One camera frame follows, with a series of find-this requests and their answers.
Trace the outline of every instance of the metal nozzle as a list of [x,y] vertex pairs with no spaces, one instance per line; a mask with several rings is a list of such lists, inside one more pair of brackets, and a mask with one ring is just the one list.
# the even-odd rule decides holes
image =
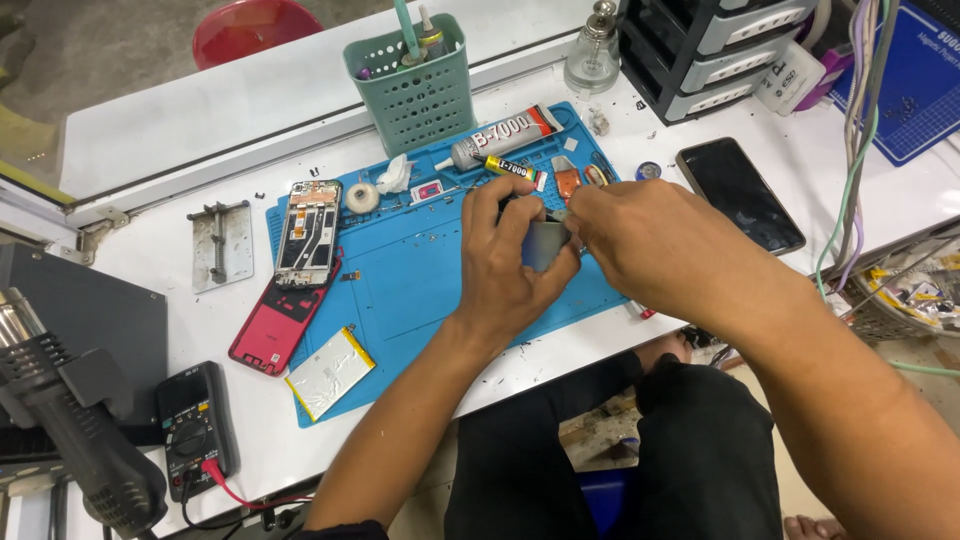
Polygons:
[[20,291],[15,287],[0,290],[0,348],[12,347],[46,332]]

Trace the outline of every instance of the b-7000 glue tube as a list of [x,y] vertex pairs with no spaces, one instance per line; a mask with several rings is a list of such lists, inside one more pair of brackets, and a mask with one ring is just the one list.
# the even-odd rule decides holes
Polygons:
[[497,156],[487,156],[486,158],[473,156],[473,158],[483,163],[483,166],[488,171],[493,171],[496,174],[513,173],[519,177],[529,180],[537,186],[537,191],[543,191],[543,187],[546,185],[547,174],[543,171],[538,171],[537,169],[532,169],[530,167],[524,167],[519,163],[507,161],[503,158],[498,158]]
[[564,126],[553,117],[543,103],[534,105],[520,114],[504,118],[489,128],[453,143],[450,157],[435,168],[446,169],[456,165],[461,172],[479,167],[482,161],[473,157],[503,156],[548,135],[559,133]]

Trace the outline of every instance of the black smartphone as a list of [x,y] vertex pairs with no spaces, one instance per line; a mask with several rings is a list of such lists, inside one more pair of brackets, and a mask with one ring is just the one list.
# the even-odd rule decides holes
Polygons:
[[732,138],[683,149],[677,165],[698,195],[761,248],[783,255],[806,243],[804,234]]

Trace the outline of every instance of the pen holder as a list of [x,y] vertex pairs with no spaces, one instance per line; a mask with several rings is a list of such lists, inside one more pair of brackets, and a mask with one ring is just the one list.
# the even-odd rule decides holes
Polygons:
[[[449,14],[430,18],[444,31],[450,53],[406,71],[396,71],[407,53],[400,30],[354,41],[344,49],[347,72],[390,158],[476,127],[464,32]],[[418,35],[422,29],[422,23],[414,25]],[[371,71],[368,81],[357,79],[364,68]]]

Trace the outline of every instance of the phone frame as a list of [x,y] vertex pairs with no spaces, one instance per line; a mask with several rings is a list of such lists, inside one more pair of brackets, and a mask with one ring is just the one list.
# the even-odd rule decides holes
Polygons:
[[777,202],[777,206],[779,206],[780,209],[783,210],[783,215],[786,216],[787,220],[790,222],[790,225],[793,226],[793,228],[797,231],[797,233],[800,234],[800,238],[803,239],[803,241],[802,241],[800,244],[797,244],[796,246],[789,246],[789,247],[785,247],[785,248],[778,249],[778,250],[776,250],[776,251],[769,251],[769,250],[767,250],[767,253],[770,253],[770,254],[773,254],[773,255],[776,256],[776,257],[779,257],[779,256],[781,256],[781,255],[785,255],[785,254],[788,254],[788,253],[793,253],[793,252],[795,252],[795,251],[797,251],[797,250],[802,249],[804,246],[806,246],[806,234],[804,234],[804,232],[801,231],[800,227],[797,227],[797,222],[793,220],[793,217],[790,215],[790,212],[788,212],[788,211],[786,210],[786,207],[783,205],[783,203],[780,202],[780,199],[777,197],[777,194],[774,193],[774,190],[770,188],[770,185],[769,185],[769,184],[767,184],[766,179],[763,178],[763,175],[760,174],[759,169],[756,168],[756,165],[754,165],[754,163],[750,160],[750,157],[747,156],[747,153],[744,152],[743,147],[740,146],[740,143],[737,142],[736,139],[733,138],[733,137],[731,137],[731,136],[722,136],[722,137],[720,137],[720,138],[715,138],[714,140],[711,140],[711,141],[708,141],[708,142],[703,142],[703,143],[701,143],[701,144],[695,144],[695,145],[693,145],[693,146],[688,146],[688,147],[684,148],[683,150],[681,150],[680,152],[677,153],[677,167],[679,167],[680,170],[683,171],[684,177],[686,178],[686,181],[689,182],[689,183],[690,183],[690,187],[693,188],[693,192],[696,193],[698,196],[700,196],[701,199],[707,201],[707,203],[708,203],[709,205],[713,206],[713,203],[711,203],[710,200],[707,198],[707,196],[704,194],[704,190],[700,187],[700,184],[697,183],[697,179],[694,178],[693,171],[691,171],[690,168],[686,166],[686,160],[684,160],[684,153],[685,153],[685,152],[688,152],[688,151],[690,151],[690,150],[694,150],[694,149],[697,149],[697,148],[704,147],[704,146],[709,146],[709,145],[711,145],[711,144],[720,142],[721,140],[731,140],[731,141],[733,142],[733,144],[736,145],[736,147],[737,147],[737,149],[739,149],[740,153],[743,154],[744,159],[746,159],[747,162],[750,164],[750,166],[753,167],[754,172],[756,172],[756,176],[757,176],[758,178],[760,178],[760,182],[763,183],[763,186],[766,187],[766,188],[767,188],[767,191],[770,192],[770,195],[774,198],[774,201]]

